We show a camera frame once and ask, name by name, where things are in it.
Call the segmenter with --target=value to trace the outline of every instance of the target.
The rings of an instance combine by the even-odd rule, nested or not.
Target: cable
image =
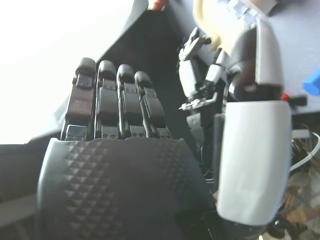
[[[316,143],[313,150],[309,152],[308,156],[306,156],[304,159],[302,159],[301,161],[297,162],[296,164],[290,167],[290,172],[301,167],[306,162],[310,161],[314,157],[314,155],[320,150],[320,136],[315,132],[313,132],[312,134],[317,137],[318,142]]]

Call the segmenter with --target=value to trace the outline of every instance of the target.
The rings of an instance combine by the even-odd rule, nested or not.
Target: yellow plastic object
[[[229,56],[239,36],[248,28],[217,0],[194,0],[193,17],[212,38],[212,50],[223,49]]]

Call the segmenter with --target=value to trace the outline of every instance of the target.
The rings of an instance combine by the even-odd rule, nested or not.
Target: bright white light
[[[0,144],[21,144],[70,92],[78,62],[98,60],[133,0],[11,0],[0,9]]]

